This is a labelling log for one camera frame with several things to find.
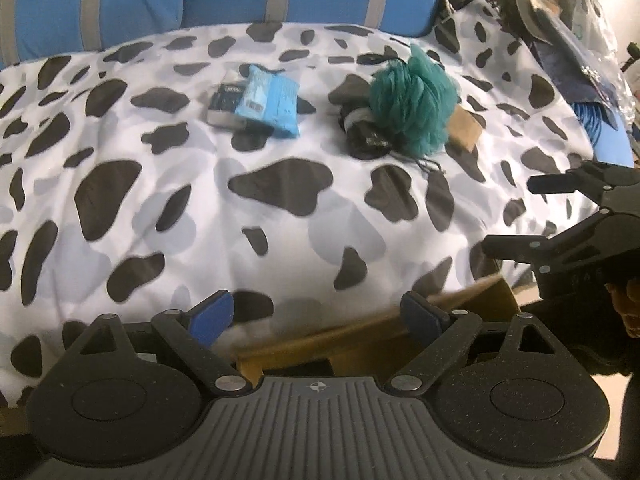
ribbed gray surface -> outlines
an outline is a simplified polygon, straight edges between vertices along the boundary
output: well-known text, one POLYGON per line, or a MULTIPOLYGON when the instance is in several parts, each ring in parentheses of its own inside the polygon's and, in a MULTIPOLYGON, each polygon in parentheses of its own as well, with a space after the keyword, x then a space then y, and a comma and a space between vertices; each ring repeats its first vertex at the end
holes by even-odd
POLYGON ((605 480, 589 460, 522 469, 478 458, 449 440, 419 400, 371 378, 265 378, 255 393, 214 403, 183 444, 118 469, 49 460, 33 480, 605 480))

cow print bedsheet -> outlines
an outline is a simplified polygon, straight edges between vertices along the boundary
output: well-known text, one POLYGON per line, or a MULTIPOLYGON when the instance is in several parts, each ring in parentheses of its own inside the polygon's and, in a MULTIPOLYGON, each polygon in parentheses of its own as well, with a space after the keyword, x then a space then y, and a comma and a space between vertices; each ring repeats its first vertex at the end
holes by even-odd
MULTIPOLYGON (((487 233, 561 231, 582 196, 527 178, 591 158, 571 108, 481 1, 417 43, 484 125, 446 171, 346 155, 337 106, 367 92, 359 54, 408 40, 353 25, 179 30, 0 72, 0 403, 24 403, 85 323, 146 320, 233 291, 218 349, 300 336, 469 285, 487 233), (302 137, 207 126, 212 85, 251 63, 300 82, 302 137)), ((505 262, 513 284, 525 270, 505 262)))

floor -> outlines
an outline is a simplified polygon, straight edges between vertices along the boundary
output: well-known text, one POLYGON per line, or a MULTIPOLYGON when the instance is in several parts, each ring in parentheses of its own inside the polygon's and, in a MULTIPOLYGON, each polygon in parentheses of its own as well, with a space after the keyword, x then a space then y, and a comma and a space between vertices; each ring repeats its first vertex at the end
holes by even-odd
MULTIPOLYGON (((537 288, 530 288, 529 290, 516 294, 516 300, 519 306, 533 303, 539 299, 537 288)), ((626 385, 629 379, 622 375, 594 376, 593 379, 607 396, 610 409, 609 426, 596 452, 596 457, 613 459, 618 452, 622 400, 625 396, 626 385)))

human hand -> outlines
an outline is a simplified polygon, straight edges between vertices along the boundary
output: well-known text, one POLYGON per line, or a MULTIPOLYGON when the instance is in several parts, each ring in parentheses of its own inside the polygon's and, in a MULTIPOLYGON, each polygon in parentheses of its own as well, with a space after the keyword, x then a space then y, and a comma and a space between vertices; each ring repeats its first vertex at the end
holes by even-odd
POLYGON ((607 283, 605 285, 613 308, 622 317, 629 337, 640 338, 640 279, 629 280, 626 288, 607 283))

blue wet wipes package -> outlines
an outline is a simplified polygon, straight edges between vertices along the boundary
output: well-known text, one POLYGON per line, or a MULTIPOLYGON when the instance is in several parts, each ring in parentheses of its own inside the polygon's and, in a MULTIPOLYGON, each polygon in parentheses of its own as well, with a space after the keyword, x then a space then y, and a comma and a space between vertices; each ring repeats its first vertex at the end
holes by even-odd
POLYGON ((300 85, 286 76, 249 67, 249 81, 235 114, 274 127, 275 137, 296 138, 297 100, 300 85))

